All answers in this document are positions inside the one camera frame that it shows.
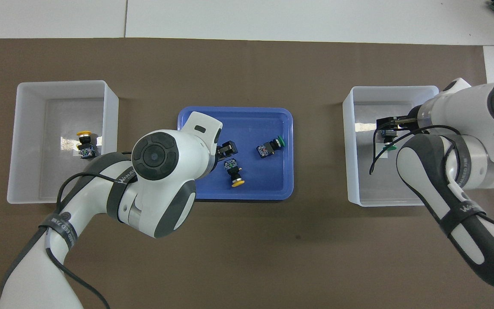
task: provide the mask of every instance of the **blue tray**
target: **blue tray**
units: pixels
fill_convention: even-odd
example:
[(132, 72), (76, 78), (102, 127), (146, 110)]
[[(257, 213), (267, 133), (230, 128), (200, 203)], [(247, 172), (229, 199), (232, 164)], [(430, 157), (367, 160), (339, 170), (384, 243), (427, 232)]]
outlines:
[[(232, 188), (230, 176), (222, 164), (206, 177), (196, 180), (197, 200), (274, 200), (291, 196), (293, 190), (292, 115), (284, 108), (190, 106), (178, 114), (180, 130), (192, 112), (200, 112), (222, 122), (218, 144), (234, 141), (233, 155), (245, 183)], [(272, 156), (261, 158), (256, 147), (283, 137), (286, 146)]]

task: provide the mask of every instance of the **brown table surface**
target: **brown table surface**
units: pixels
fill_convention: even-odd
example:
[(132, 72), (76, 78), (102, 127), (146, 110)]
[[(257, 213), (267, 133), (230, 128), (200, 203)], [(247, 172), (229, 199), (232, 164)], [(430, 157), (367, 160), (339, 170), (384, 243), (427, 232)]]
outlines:
[[(101, 79), (120, 98), (119, 151), (176, 129), (192, 105), (283, 107), (295, 132), (286, 201), (198, 202), (157, 240), (96, 216), (66, 265), (112, 308), (494, 308), (494, 288), (424, 207), (365, 209), (346, 194), (341, 104), (351, 87), (443, 88), (459, 76), (486, 82), (481, 46), (0, 39), (0, 280), (54, 207), (6, 201), (16, 86)], [(494, 190), (471, 194), (494, 217)], [(71, 284), (86, 308), (102, 307)]]

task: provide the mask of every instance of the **white robotic arm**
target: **white robotic arm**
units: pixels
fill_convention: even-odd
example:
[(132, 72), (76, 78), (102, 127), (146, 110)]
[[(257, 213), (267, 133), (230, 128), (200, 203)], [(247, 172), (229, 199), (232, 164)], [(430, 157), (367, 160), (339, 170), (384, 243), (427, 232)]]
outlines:
[(59, 268), (66, 271), (61, 264), (91, 218), (107, 213), (151, 237), (175, 231), (196, 197), (194, 180), (237, 152), (217, 146), (221, 129), (220, 121), (193, 112), (180, 131), (144, 135), (131, 160), (121, 153), (93, 160), (8, 272), (0, 309), (82, 308)]
[(494, 286), (494, 220), (462, 189), (494, 188), (494, 84), (455, 80), (404, 119), (416, 119), (412, 130), (446, 125), (462, 134), (431, 128), (415, 135), (398, 153), (398, 173), (472, 270)]

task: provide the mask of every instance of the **black strap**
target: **black strap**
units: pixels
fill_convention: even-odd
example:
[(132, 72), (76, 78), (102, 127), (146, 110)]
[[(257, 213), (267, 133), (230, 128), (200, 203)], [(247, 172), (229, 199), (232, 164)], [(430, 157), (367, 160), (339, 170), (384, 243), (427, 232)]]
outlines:
[(114, 184), (110, 189), (110, 194), (108, 194), (108, 200), (106, 201), (106, 213), (113, 219), (117, 221), (122, 221), (119, 219), (117, 212), (119, 210), (119, 204), (121, 203), (121, 198), (127, 189), (127, 186), (132, 182), (138, 180), (137, 174), (133, 167), (129, 167), (125, 172), (123, 172), (119, 177), (114, 180)]
[(439, 225), (445, 235), (449, 235), (462, 221), (477, 213), (485, 214), (485, 211), (476, 202), (471, 200), (460, 202), (441, 218)]
[(51, 213), (45, 220), (39, 225), (40, 227), (50, 227), (54, 231), (60, 234), (66, 241), (68, 249), (71, 249), (77, 241), (77, 233), (74, 226), (68, 221), (67, 216), (59, 215), (57, 213)]

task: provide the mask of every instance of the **white plastic container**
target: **white plastic container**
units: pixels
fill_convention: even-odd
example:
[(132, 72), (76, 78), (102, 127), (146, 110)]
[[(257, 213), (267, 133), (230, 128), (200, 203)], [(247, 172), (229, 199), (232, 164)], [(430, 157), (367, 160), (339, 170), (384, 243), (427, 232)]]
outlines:
[[(363, 207), (416, 206), (422, 201), (402, 182), (396, 170), (398, 151), (381, 157), (369, 175), (373, 160), (373, 131), (376, 120), (407, 115), (411, 108), (433, 98), (435, 86), (357, 86), (343, 103), (344, 143), (348, 200)], [(377, 153), (383, 144), (377, 145)]]
[(99, 155), (116, 151), (117, 112), (118, 98), (103, 80), (19, 84), (7, 201), (55, 203), (64, 180), (89, 164), (77, 154), (76, 133), (98, 136)]

